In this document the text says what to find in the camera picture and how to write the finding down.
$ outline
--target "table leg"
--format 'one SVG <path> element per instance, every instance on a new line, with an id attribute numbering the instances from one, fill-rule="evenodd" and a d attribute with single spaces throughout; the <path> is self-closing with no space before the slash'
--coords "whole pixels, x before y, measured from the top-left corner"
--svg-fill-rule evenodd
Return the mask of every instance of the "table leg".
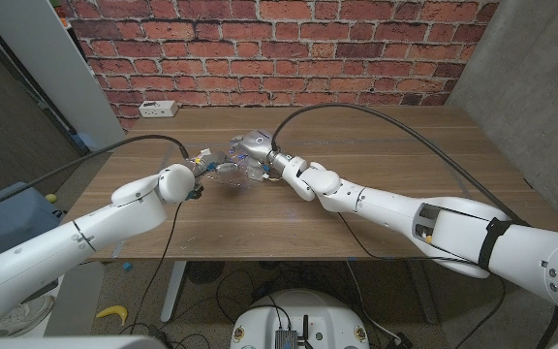
<path id="1" fill-rule="evenodd" d="M 184 279 L 184 270 L 186 269 L 186 261 L 173 262 L 171 270 L 170 284 L 165 294 L 165 302 L 163 302 L 163 310 L 161 311 L 161 321 L 168 322 L 173 314 L 173 307 L 180 292 L 180 285 Z"/>
<path id="2" fill-rule="evenodd" d="M 436 313 L 436 306 L 434 305 L 434 300 L 432 299 L 430 285 L 427 283 L 423 262 L 408 261 L 406 264 L 408 265 L 408 270 L 412 276 L 411 279 L 413 280 L 413 285 L 415 285 L 415 288 L 417 289 L 418 301 L 421 305 L 421 309 L 423 309 L 425 322 L 431 325 L 438 324 L 438 314 Z"/>

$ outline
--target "white robotic arm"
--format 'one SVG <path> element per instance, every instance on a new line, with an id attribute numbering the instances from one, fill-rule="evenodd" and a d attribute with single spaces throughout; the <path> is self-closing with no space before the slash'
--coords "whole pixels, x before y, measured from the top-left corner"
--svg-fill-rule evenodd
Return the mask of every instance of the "white robotic arm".
<path id="1" fill-rule="evenodd" d="M 168 204 L 196 199 L 196 180 L 208 171 L 228 172 L 235 164 L 223 152 L 203 153 L 189 167 L 175 164 L 128 183 L 111 195 L 111 204 L 0 254 L 0 320 L 38 289 L 96 251 L 150 231 L 167 219 Z"/>
<path id="2" fill-rule="evenodd" d="M 512 224 L 500 209 L 472 200 L 416 199 L 363 187 L 317 163 L 273 151 L 271 136 L 234 139 L 262 165 L 278 171 L 303 200 L 316 197 L 333 212 L 351 212 L 408 238 L 446 268 L 474 277 L 490 272 L 558 305 L 558 233 Z"/>

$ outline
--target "black cable on floor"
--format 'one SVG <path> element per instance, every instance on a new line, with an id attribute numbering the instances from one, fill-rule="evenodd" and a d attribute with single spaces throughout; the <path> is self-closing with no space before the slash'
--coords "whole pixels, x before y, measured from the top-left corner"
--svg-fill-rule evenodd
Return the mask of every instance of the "black cable on floor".
<path id="1" fill-rule="evenodd" d="M 154 274 L 150 278 L 150 281 L 147 283 L 147 287 L 145 288 L 145 291 L 143 292 L 143 296 L 141 296 L 141 301 L 139 302 L 139 310 L 137 311 L 137 314 L 135 314 L 135 319 L 133 319 L 133 327 L 131 328 L 131 334 L 135 330 L 135 324 L 137 323 L 137 319 L 139 319 L 139 317 L 140 317 L 141 308 L 143 307 L 143 301 L 145 300 L 145 296 L 147 296 L 148 291 L 150 291 L 150 287 L 152 286 L 152 282 L 156 278 L 156 275 L 159 273 L 159 269 L 161 268 L 161 265 L 165 261 L 165 256 L 167 255 L 167 251 L 170 248 L 171 238 L 173 238 L 173 231 L 175 230 L 175 220 L 178 217 L 178 212 L 180 211 L 181 207 L 182 207 L 182 203 L 180 203 L 178 205 L 178 208 L 175 210 L 175 215 L 173 216 L 173 224 L 171 224 L 170 238 L 168 238 L 167 243 L 165 244 L 165 250 L 163 250 L 163 256 L 161 256 L 161 260 L 159 261 L 159 265 L 154 270 Z"/>
<path id="2" fill-rule="evenodd" d="M 540 338 L 540 342 L 538 343 L 537 349 L 545 349 L 550 339 L 552 339 L 554 332 L 557 331 L 557 327 L 558 327 L 558 306 L 555 305 L 554 311 L 552 312 L 552 318 L 550 318 L 550 323 L 548 324 L 546 331 L 543 333 L 542 338 Z"/>
<path id="3" fill-rule="evenodd" d="M 491 318 L 492 315 L 494 315 L 494 313 L 497 312 L 497 310 L 499 310 L 499 308 L 501 307 L 501 304 L 503 304 L 503 301 L 505 300 L 505 295 L 507 293 L 506 288 L 505 288 L 505 281 L 503 281 L 503 277 L 498 276 L 498 275 L 497 275 L 497 277 L 498 277 L 499 281 L 501 281 L 501 298 L 496 303 L 494 308 L 492 308 L 492 310 L 490 310 L 490 312 L 487 315 L 485 315 L 485 317 L 483 317 L 483 319 L 481 319 L 481 321 L 479 321 L 473 327 L 473 329 L 468 334 L 466 334 L 466 336 L 464 336 L 464 338 L 462 338 L 462 340 L 460 340 L 460 342 L 455 346 L 455 349 L 459 348 L 460 345 L 462 345 L 468 338 L 470 338 L 471 335 L 473 335 L 473 333 L 475 333 L 481 327 L 481 325 L 483 325 L 486 321 L 488 321 L 488 319 Z"/>

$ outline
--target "white wall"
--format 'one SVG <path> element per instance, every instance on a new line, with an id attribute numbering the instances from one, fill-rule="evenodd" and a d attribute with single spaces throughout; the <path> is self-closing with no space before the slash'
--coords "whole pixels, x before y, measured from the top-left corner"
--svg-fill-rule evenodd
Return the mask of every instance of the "white wall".
<path id="1" fill-rule="evenodd" d="M 0 0 L 0 35 L 90 150 L 124 138 L 103 90 L 48 0 Z"/>

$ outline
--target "red brick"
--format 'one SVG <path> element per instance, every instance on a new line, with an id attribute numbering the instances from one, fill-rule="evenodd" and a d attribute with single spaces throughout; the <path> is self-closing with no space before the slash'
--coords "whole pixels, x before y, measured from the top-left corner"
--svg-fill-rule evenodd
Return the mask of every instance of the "red brick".
<path id="1" fill-rule="evenodd" d="M 463 70 L 464 64 L 439 63 L 436 71 L 434 71 L 434 77 L 460 78 Z"/>
<path id="2" fill-rule="evenodd" d="M 96 9 L 96 6 L 86 1 L 71 1 L 72 5 L 77 10 L 77 15 L 81 18 L 100 18 L 101 14 Z"/>
<path id="3" fill-rule="evenodd" d="M 243 91 L 259 91 L 262 87 L 260 78 L 242 78 L 240 79 L 240 89 Z"/>
<path id="4" fill-rule="evenodd" d="M 390 19 L 393 5 L 378 1 L 344 1 L 341 4 L 342 19 Z"/>
<path id="5" fill-rule="evenodd" d="M 436 69 L 436 63 L 417 62 L 413 67 L 413 75 L 431 77 Z"/>
<path id="6" fill-rule="evenodd" d="M 298 73 L 302 76 L 338 76 L 341 61 L 306 61 L 298 63 Z"/>
<path id="7" fill-rule="evenodd" d="M 316 19 L 335 19 L 337 17 L 338 5 L 336 2 L 316 2 Z"/>
<path id="8" fill-rule="evenodd" d="M 345 23 L 303 23 L 300 25 L 300 39 L 348 39 L 348 30 L 349 25 Z"/>
<path id="9" fill-rule="evenodd" d="M 272 24 L 270 23 L 223 23 L 225 39 L 260 40 L 270 39 Z"/>
<path id="10" fill-rule="evenodd" d="M 123 57 L 158 57 L 161 45 L 153 42 L 115 42 L 117 52 Z"/>
<path id="11" fill-rule="evenodd" d="M 292 104 L 291 93 L 273 93 L 272 105 L 273 106 L 289 106 Z"/>
<path id="12" fill-rule="evenodd" d="M 141 103 L 143 96 L 139 91 L 105 91 L 111 103 Z"/>
<path id="13" fill-rule="evenodd" d="M 477 12 L 474 2 L 433 2 L 426 1 L 421 9 L 422 20 L 471 21 Z"/>
<path id="14" fill-rule="evenodd" d="M 150 1 L 150 7 L 155 18 L 177 17 L 171 0 L 152 0 Z"/>
<path id="15" fill-rule="evenodd" d="M 165 91 L 145 90 L 143 95 L 145 96 L 144 101 L 167 101 Z"/>
<path id="16" fill-rule="evenodd" d="M 121 111 L 121 114 L 124 115 L 124 116 L 131 116 L 131 117 L 141 116 L 139 106 L 120 105 L 120 111 Z"/>
<path id="17" fill-rule="evenodd" d="M 210 75 L 225 76 L 230 74 L 230 63 L 227 60 L 211 60 L 205 61 L 205 70 Z"/>
<path id="18" fill-rule="evenodd" d="M 96 78 L 96 81 L 98 82 L 98 84 L 103 87 L 103 88 L 109 88 L 109 84 L 107 83 L 107 80 L 105 79 L 104 76 L 94 76 L 94 78 Z"/>
<path id="19" fill-rule="evenodd" d="M 385 77 L 407 77 L 411 71 L 408 62 L 370 62 L 367 74 Z"/>
<path id="20" fill-rule="evenodd" d="M 418 3 L 400 3 L 395 9 L 393 19 L 397 20 L 413 20 L 419 16 L 421 4 Z"/>
<path id="21" fill-rule="evenodd" d="M 189 44 L 189 53 L 196 57 L 232 57 L 232 43 L 195 42 Z"/>
<path id="22" fill-rule="evenodd" d="M 260 53 L 258 43 L 236 43 L 239 57 L 255 57 Z"/>
<path id="23" fill-rule="evenodd" d="M 179 90 L 194 90 L 197 88 L 193 77 L 176 77 L 174 80 L 175 87 Z"/>
<path id="24" fill-rule="evenodd" d="M 262 43 L 262 56 L 269 58 L 306 57 L 309 49 L 298 43 Z"/>
<path id="25" fill-rule="evenodd" d="M 427 31 L 427 24 L 423 23 L 381 23 L 376 28 L 374 39 L 421 42 L 425 37 L 425 31 Z"/>
<path id="26" fill-rule="evenodd" d="M 131 77 L 133 88 L 173 89 L 171 77 Z"/>
<path id="27" fill-rule="evenodd" d="M 443 88 L 443 83 L 428 79 L 405 79 L 397 83 L 396 88 L 398 91 L 436 92 Z"/>
<path id="28" fill-rule="evenodd" d="M 263 89 L 268 91 L 302 91 L 305 79 L 302 78 L 266 78 Z"/>
<path id="29" fill-rule="evenodd" d="M 468 61 L 469 58 L 471 58 L 471 56 L 473 55 L 473 52 L 475 51 L 476 47 L 477 45 L 465 46 L 464 49 L 462 49 L 462 52 L 460 53 L 460 59 L 463 61 Z"/>
<path id="30" fill-rule="evenodd" d="M 311 9 L 304 1 L 261 1 L 260 16 L 269 19 L 310 19 Z"/>
<path id="31" fill-rule="evenodd" d="M 408 52 L 410 58 L 454 59 L 461 46 L 456 45 L 413 45 Z"/>
<path id="32" fill-rule="evenodd" d="M 372 86 L 372 79 L 331 79 L 332 91 L 367 91 Z"/>
<path id="33" fill-rule="evenodd" d="M 277 74 L 293 76 L 296 75 L 298 66 L 292 61 L 277 61 Z"/>
<path id="34" fill-rule="evenodd" d="M 212 90 L 228 90 L 232 91 L 238 88 L 238 79 L 236 78 L 217 78 L 217 77 L 199 77 L 198 87 L 200 89 Z"/>
<path id="35" fill-rule="evenodd" d="M 143 24 L 148 39 L 193 39 L 193 24 L 150 21 Z"/>
<path id="36" fill-rule="evenodd" d="M 103 17 L 148 17 L 150 9 L 145 0 L 98 0 Z"/>
<path id="37" fill-rule="evenodd" d="M 170 101 L 175 101 L 176 103 L 183 104 L 183 105 L 205 106 L 208 104 L 208 99 L 204 92 L 196 92 L 196 91 L 167 92 L 166 98 Z"/>
<path id="38" fill-rule="evenodd" d="M 357 23 L 350 28 L 351 40 L 371 40 L 374 34 L 374 24 Z"/>
<path id="39" fill-rule="evenodd" d="M 499 6 L 498 3 L 490 3 L 490 4 L 483 5 L 483 7 L 477 13 L 475 20 L 479 22 L 486 22 L 486 23 L 489 22 L 492 19 L 492 16 L 494 16 L 494 12 L 496 11 L 496 8 L 498 6 Z"/>
<path id="40" fill-rule="evenodd" d="M 422 106 L 442 106 L 450 95 L 448 93 L 431 94 L 423 98 Z"/>
<path id="41" fill-rule="evenodd" d="M 328 79 L 311 78 L 307 81 L 306 91 L 326 91 L 328 90 Z"/>
<path id="42" fill-rule="evenodd" d="M 124 77 L 107 77 L 107 82 L 112 89 L 129 89 L 131 85 Z"/>
<path id="43" fill-rule="evenodd" d="M 311 46 L 311 56 L 313 58 L 333 58 L 335 44 L 313 44 Z"/>
<path id="44" fill-rule="evenodd" d="M 228 106 L 230 94 L 225 92 L 210 92 L 210 104 L 213 106 Z"/>
<path id="45" fill-rule="evenodd" d="M 451 24 L 432 24 L 430 34 L 427 36 L 428 42 L 448 43 L 453 37 L 453 25 Z"/>
<path id="46" fill-rule="evenodd" d="M 402 106 L 418 106 L 421 103 L 421 95 L 417 93 L 406 93 L 402 97 Z"/>
<path id="47" fill-rule="evenodd" d="M 190 19 L 229 19 L 229 1 L 178 1 L 178 10 L 182 18 Z"/>
<path id="48" fill-rule="evenodd" d="M 267 92 L 232 93 L 232 104 L 237 106 L 267 106 L 270 98 Z"/>
<path id="49" fill-rule="evenodd" d="M 394 79 L 377 79 L 376 81 L 374 81 L 374 88 L 377 91 L 391 91 L 394 87 Z"/>
<path id="50" fill-rule="evenodd" d="M 129 74 L 135 72 L 133 64 L 128 59 L 89 58 L 88 61 L 94 73 Z"/>
<path id="51" fill-rule="evenodd" d="M 79 38 L 119 39 L 121 37 L 112 20 L 71 20 L 70 22 Z"/>
<path id="52" fill-rule="evenodd" d="M 363 75 L 365 68 L 362 61 L 346 61 L 344 63 L 344 74 Z"/>
<path id="53" fill-rule="evenodd" d="M 369 106 L 397 106 L 402 96 L 394 93 L 361 93 L 358 103 Z"/>
<path id="54" fill-rule="evenodd" d="M 233 61 L 232 74 L 272 74 L 271 61 Z"/>
<path id="55" fill-rule="evenodd" d="M 219 24 L 215 23 L 198 23 L 195 27 L 195 34 L 198 39 L 219 40 Z"/>
<path id="56" fill-rule="evenodd" d="M 161 62 L 163 73 L 202 74 L 202 62 L 197 59 L 164 60 Z"/>
<path id="57" fill-rule="evenodd" d="M 163 52 L 167 57 L 184 57 L 187 55 L 184 43 L 164 43 Z"/>
<path id="58" fill-rule="evenodd" d="M 156 67 L 156 62 L 149 59 L 135 60 L 135 67 L 137 68 L 137 72 L 141 74 L 153 74 L 159 72 L 159 69 Z"/>
<path id="59" fill-rule="evenodd" d="M 234 18 L 257 19 L 255 1 L 232 1 L 232 16 Z"/>
<path id="60" fill-rule="evenodd" d="M 356 103 L 357 101 L 357 93 L 337 93 L 337 102 L 339 103 Z"/>
<path id="61" fill-rule="evenodd" d="M 460 43 L 478 43 L 485 27 L 485 25 L 460 24 L 455 30 L 453 40 Z"/>
<path id="62" fill-rule="evenodd" d="M 335 95 L 332 93 L 296 93 L 294 95 L 294 104 L 297 106 L 311 106 L 329 102 L 335 102 Z"/>
<path id="63" fill-rule="evenodd" d="M 380 57 L 384 44 L 337 44 L 337 58 L 376 58 Z"/>
<path id="64" fill-rule="evenodd" d="M 115 24 L 117 25 L 117 30 L 120 32 L 122 39 L 139 39 L 144 36 L 139 22 L 118 21 Z"/>
<path id="65" fill-rule="evenodd" d="M 277 38 L 277 40 L 298 40 L 298 24 L 277 23 L 275 27 L 275 38 Z"/>
<path id="66" fill-rule="evenodd" d="M 406 44 L 387 44 L 383 52 L 384 58 L 404 58 L 408 45 Z"/>
<path id="67" fill-rule="evenodd" d="M 447 92 L 452 92 L 456 84 L 457 84 L 456 79 L 447 80 L 447 82 L 445 83 L 445 88 L 443 90 Z"/>

